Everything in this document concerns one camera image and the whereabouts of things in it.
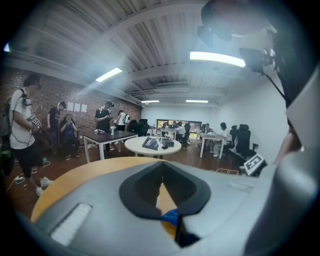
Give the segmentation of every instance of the shoe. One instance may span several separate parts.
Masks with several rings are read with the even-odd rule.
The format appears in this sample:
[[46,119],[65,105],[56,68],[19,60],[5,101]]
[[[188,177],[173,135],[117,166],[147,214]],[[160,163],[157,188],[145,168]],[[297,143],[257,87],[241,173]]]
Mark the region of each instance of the shoe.
[[41,187],[37,187],[35,190],[36,194],[38,197],[40,197],[42,195],[42,193],[44,192],[44,190]]
[[40,180],[40,184],[41,184],[41,187],[43,189],[49,187],[49,185],[52,183],[53,181],[48,179],[47,177],[43,177],[41,180]]

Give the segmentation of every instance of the fluorescent light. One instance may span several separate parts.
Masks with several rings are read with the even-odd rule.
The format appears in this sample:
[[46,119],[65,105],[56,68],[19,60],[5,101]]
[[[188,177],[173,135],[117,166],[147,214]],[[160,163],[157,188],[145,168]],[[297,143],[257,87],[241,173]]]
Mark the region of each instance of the fluorescent light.
[[185,102],[193,102],[193,103],[208,103],[207,100],[196,100],[196,99],[186,99]]
[[245,61],[241,58],[236,58],[236,57],[223,55],[219,53],[212,53],[212,52],[191,51],[190,60],[223,62],[223,63],[236,65],[242,68],[246,66]]
[[99,78],[97,78],[96,81],[102,82],[103,80],[106,80],[106,79],[108,79],[108,78],[110,78],[110,77],[112,77],[112,76],[114,76],[114,75],[116,75],[116,74],[118,74],[120,72],[122,72],[122,70],[120,68],[116,67],[116,68],[110,70],[109,72],[103,74]]
[[6,45],[4,46],[3,50],[5,52],[10,52],[10,49],[9,49],[9,43],[7,42]]
[[143,100],[141,103],[152,103],[152,102],[159,102],[159,100]]

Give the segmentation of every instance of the paper on wall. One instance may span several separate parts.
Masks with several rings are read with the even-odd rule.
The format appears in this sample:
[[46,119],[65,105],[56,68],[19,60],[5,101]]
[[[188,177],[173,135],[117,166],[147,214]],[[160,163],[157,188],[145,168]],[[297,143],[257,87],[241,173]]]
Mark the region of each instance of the paper on wall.
[[87,112],[87,105],[86,104],[81,105],[81,112]]
[[68,102],[68,106],[66,107],[66,110],[74,111],[74,103],[73,102]]
[[74,103],[74,111],[80,112],[80,103]]

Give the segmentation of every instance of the white shirt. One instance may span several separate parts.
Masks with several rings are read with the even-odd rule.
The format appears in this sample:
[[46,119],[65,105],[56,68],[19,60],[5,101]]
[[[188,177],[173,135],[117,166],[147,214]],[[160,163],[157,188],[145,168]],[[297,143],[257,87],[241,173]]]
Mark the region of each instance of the white shirt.
[[126,114],[124,112],[121,112],[119,117],[120,118],[119,118],[118,126],[124,126],[125,125]]
[[225,137],[224,139],[224,145],[227,145],[227,139],[228,139],[228,136],[229,136],[229,131],[227,128],[225,128],[225,130],[221,130],[221,132],[219,133],[219,135]]
[[31,146],[35,142],[35,138],[29,130],[18,125],[13,120],[13,111],[21,113],[25,119],[28,119],[32,113],[32,106],[24,106],[22,99],[22,91],[16,90],[10,101],[10,113],[9,120],[11,127],[10,144],[11,148],[16,150],[25,149],[27,146]]
[[184,135],[186,133],[186,130],[183,126],[179,126],[177,129],[176,129],[177,133],[178,134],[181,134],[181,135]]

